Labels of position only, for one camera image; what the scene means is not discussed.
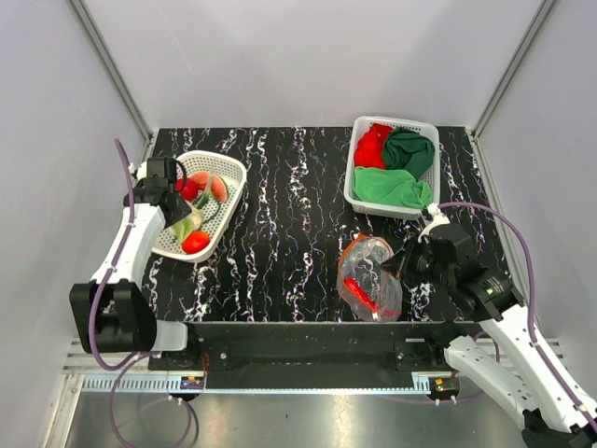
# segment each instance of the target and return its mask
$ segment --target toy watermelon slice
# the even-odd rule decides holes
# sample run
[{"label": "toy watermelon slice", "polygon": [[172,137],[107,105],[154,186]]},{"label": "toy watermelon slice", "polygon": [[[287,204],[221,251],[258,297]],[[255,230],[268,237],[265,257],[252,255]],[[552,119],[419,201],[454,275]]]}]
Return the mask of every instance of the toy watermelon slice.
[{"label": "toy watermelon slice", "polygon": [[[199,171],[192,175],[190,179],[199,185],[199,189],[205,189],[209,180],[209,174],[209,171]],[[228,186],[219,175],[214,175],[212,179],[212,194],[222,203],[228,200]]]}]

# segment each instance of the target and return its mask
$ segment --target white clip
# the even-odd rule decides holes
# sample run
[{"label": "white clip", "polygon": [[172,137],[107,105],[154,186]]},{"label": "white clip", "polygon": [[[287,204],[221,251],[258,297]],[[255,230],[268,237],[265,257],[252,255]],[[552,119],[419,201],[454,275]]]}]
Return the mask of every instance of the white clip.
[{"label": "white clip", "polygon": [[439,207],[436,203],[432,203],[431,205],[429,205],[427,207],[427,212],[429,212],[433,219],[429,224],[427,224],[427,226],[419,235],[419,238],[417,239],[419,243],[422,241],[423,237],[425,235],[428,235],[429,232],[435,227],[442,226],[444,224],[450,224],[450,220],[443,213],[441,213],[441,210],[439,210]]}]

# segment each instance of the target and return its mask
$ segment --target table surface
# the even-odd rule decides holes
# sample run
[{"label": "table surface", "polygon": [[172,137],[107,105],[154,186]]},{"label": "table surface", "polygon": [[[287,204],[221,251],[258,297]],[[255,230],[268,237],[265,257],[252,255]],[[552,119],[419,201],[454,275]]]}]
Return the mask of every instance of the table surface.
[{"label": "table surface", "polygon": [[[439,127],[441,201],[487,204],[465,128]],[[158,318],[174,321],[356,321],[336,291],[342,251],[358,233],[395,248],[417,221],[353,212],[343,184],[352,128],[162,129],[154,156],[201,149],[226,154],[248,170],[243,198],[215,253],[190,264],[152,255],[143,291]],[[470,231],[481,261],[507,272],[493,219],[447,212]],[[399,320],[462,319],[446,291],[404,289]]]}]

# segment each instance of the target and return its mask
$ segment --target white plastic basket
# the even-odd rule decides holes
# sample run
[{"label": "white plastic basket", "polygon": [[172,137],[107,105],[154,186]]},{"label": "white plastic basket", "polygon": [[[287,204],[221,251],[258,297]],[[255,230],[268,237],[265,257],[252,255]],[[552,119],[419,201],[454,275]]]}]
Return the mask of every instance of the white plastic basket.
[{"label": "white plastic basket", "polygon": [[[153,246],[153,252],[171,259],[179,259],[189,263],[198,263],[209,259],[215,251],[224,231],[228,228],[230,219],[243,194],[246,184],[246,168],[239,161],[231,157],[208,151],[189,151],[178,157],[187,175],[192,176],[199,171],[210,171],[219,175],[228,186],[228,200],[222,203],[219,213],[208,223],[203,224],[202,231],[210,236],[210,243],[201,252],[186,254],[174,235],[167,229],[160,233],[160,237]],[[210,217],[217,210],[218,202],[210,195],[209,202],[202,208],[203,216]]]},{"label": "white plastic basket", "polygon": [[353,207],[356,213],[365,213],[367,215],[377,215],[379,217],[398,217],[401,219],[417,219],[421,215],[421,210],[408,207],[395,207],[381,203],[366,203],[358,201],[353,194],[353,171],[354,171],[354,152],[358,141],[369,130],[373,123],[385,124],[393,128],[406,128],[415,131],[420,135],[431,140],[436,147],[436,153],[433,163],[427,171],[421,176],[429,184],[433,191],[434,203],[439,202],[439,133],[437,128],[431,124],[411,121],[409,119],[388,119],[385,117],[360,117],[356,119],[353,127],[353,136],[351,138],[351,148],[348,153],[346,163],[346,177],[344,178],[344,198]]}]

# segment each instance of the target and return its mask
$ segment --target cable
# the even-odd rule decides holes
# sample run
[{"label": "cable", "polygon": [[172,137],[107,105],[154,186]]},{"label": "cable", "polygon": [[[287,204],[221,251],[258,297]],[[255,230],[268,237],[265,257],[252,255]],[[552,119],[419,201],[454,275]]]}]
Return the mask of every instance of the cable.
[{"label": "cable", "polygon": [[[114,417],[114,396],[116,395],[116,389],[118,387],[118,385],[120,384],[120,380],[122,379],[122,377],[124,376],[124,374],[134,365],[136,364],[138,361],[140,361],[141,359],[144,359],[146,357],[148,357],[148,354],[137,354],[137,355],[133,355],[133,360],[132,362],[130,362],[124,369],[122,369],[122,371],[120,372],[120,374],[118,375],[118,378],[116,379],[116,381],[114,382],[114,384],[112,385],[112,389],[110,390],[110,426],[112,427],[112,430],[114,431],[114,434],[116,435],[118,441],[120,443],[122,443],[122,445],[124,445],[127,448],[136,448],[135,445],[132,445],[131,443],[129,443],[120,433],[120,430],[118,429],[118,425],[116,423],[116,418]],[[191,424],[191,420],[192,418],[192,414],[193,414],[193,409],[190,407],[190,404],[188,404],[186,401],[184,401],[183,399],[178,399],[178,404],[182,404],[183,406],[185,406],[185,409],[187,409],[187,427],[185,428],[185,432],[183,433],[182,437],[174,444],[172,445],[171,448],[178,448],[179,446],[181,446],[185,439],[188,436],[188,433],[190,432],[190,424]]]},{"label": "cable", "polygon": [[127,180],[127,190],[129,192],[129,221],[128,221],[128,224],[130,224],[130,225],[128,225],[126,227],[126,229],[124,230],[124,233],[122,234],[122,238],[120,239],[120,243],[118,243],[118,247],[117,247],[116,252],[114,253],[114,257],[112,258],[112,261],[111,261],[112,266],[105,271],[104,278],[102,278],[100,285],[97,287],[97,289],[95,291],[95,295],[93,296],[93,302],[91,303],[90,323],[88,326],[88,334],[89,334],[89,338],[90,338],[91,352],[93,353],[93,357],[95,358],[95,361],[105,371],[117,371],[117,370],[121,369],[134,356],[134,354],[131,353],[128,356],[126,356],[122,361],[120,361],[119,364],[117,364],[116,366],[110,366],[102,359],[102,356],[100,355],[100,351],[97,348],[97,339],[95,337],[95,319],[97,316],[98,309],[100,307],[100,300],[102,298],[102,293],[104,292],[105,286],[107,285],[110,276],[112,275],[112,273],[115,270],[114,266],[117,265],[118,259],[120,258],[120,255],[122,254],[122,251],[124,250],[125,244],[127,244],[127,240],[129,239],[129,235],[131,234],[131,230],[132,230],[132,222],[134,221],[134,195],[132,193],[132,181],[131,181],[131,175],[129,173],[129,165],[131,163],[129,162],[129,157],[127,156],[127,153],[124,150],[124,147],[120,143],[120,140],[116,139],[115,143],[116,143],[116,149],[118,150],[118,155],[120,156],[120,161],[122,162],[122,168],[124,169],[124,175]]},{"label": "cable", "polygon": [[180,189],[174,189],[175,191],[180,193],[187,186],[187,168],[185,168],[185,165],[183,165],[183,163],[179,159],[174,159],[174,161],[180,167],[180,171],[183,172],[183,183]]},{"label": "cable", "polygon": [[587,419],[587,422],[589,422],[589,425],[595,431],[595,434],[597,434],[597,422],[595,422],[595,419],[590,416],[588,411],[582,410],[582,407],[584,407],[582,401],[580,401],[580,399],[576,396],[572,388],[570,388],[570,386],[560,375],[556,367],[549,360],[548,354],[545,352],[543,347],[541,347],[537,343],[537,336],[535,333],[535,273],[533,271],[533,262],[531,261],[531,252],[529,250],[529,246],[526,244],[526,241],[524,241],[521,232],[506,217],[504,217],[502,214],[486,205],[481,205],[480,203],[441,203],[439,205],[440,209],[448,207],[471,207],[491,213],[494,217],[497,217],[502,222],[504,222],[504,224],[506,224],[514,232],[516,237],[521,242],[522,251],[524,252],[526,268],[529,276],[529,313],[527,315],[527,327],[529,331],[529,337],[531,338],[531,342],[534,344],[537,353],[539,354],[541,359],[543,359],[545,365],[548,366],[549,371],[551,371],[551,374],[560,384],[564,392],[566,392],[568,398],[575,404],[576,408],[580,410],[582,415]]},{"label": "cable", "polygon": [[[100,300],[102,297],[102,293],[104,292],[105,286],[106,286],[110,276],[116,269],[115,266],[118,263],[118,259],[120,258],[122,251],[124,250],[124,246],[127,243],[127,240],[129,238],[129,235],[132,230],[132,224],[134,222],[134,194],[132,191],[131,175],[129,173],[130,162],[129,162],[127,153],[124,150],[124,147],[120,143],[120,140],[116,139],[115,143],[116,143],[118,155],[120,157],[120,161],[122,162],[122,167],[124,169],[126,182],[127,182],[127,190],[128,190],[128,195],[129,195],[129,220],[128,220],[129,225],[126,226],[124,233],[122,234],[122,238],[120,239],[120,242],[118,243],[117,250],[114,253],[114,257],[112,258],[112,261],[111,261],[111,267],[106,270],[106,272],[104,274],[104,278],[102,278],[100,285],[98,286],[97,290],[95,291],[95,295],[93,297],[93,301],[91,304],[90,323],[88,326],[88,333],[89,333],[89,338],[90,338],[91,352],[93,353],[93,357],[95,358],[96,362],[106,371],[117,371],[118,369],[122,368],[122,371],[118,375],[118,378],[114,382],[112,389],[110,391],[110,425],[112,426],[112,430],[114,431],[114,433],[115,433],[117,439],[120,441],[120,443],[122,443],[127,448],[135,448],[134,445],[131,445],[124,439],[124,437],[122,437],[122,434],[120,434],[120,431],[118,430],[118,426],[116,424],[116,419],[114,418],[114,396],[116,395],[116,389],[117,389],[118,385],[120,384],[120,379],[124,376],[124,374],[136,362],[138,362],[139,360],[141,360],[143,358],[149,357],[151,355],[151,353],[146,353],[146,354],[130,353],[122,361],[120,361],[119,364],[117,364],[116,366],[110,366],[102,359],[102,356],[100,355],[99,349],[97,347],[97,339],[95,336],[95,330],[96,330],[95,319],[96,319],[97,312],[98,312],[98,309],[100,306]],[[183,436],[180,438],[180,440],[175,445],[173,445],[172,448],[178,448],[179,446],[182,445],[182,443],[187,438],[188,433],[190,431],[191,420],[193,419],[192,414],[194,414],[193,409],[186,401],[183,401],[180,399],[178,401],[178,403],[184,404],[185,408],[187,409],[187,416],[188,416],[187,428],[185,429]],[[195,418],[194,420],[197,423],[197,437],[199,437],[198,436],[198,434],[199,434],[199,419]]]}]

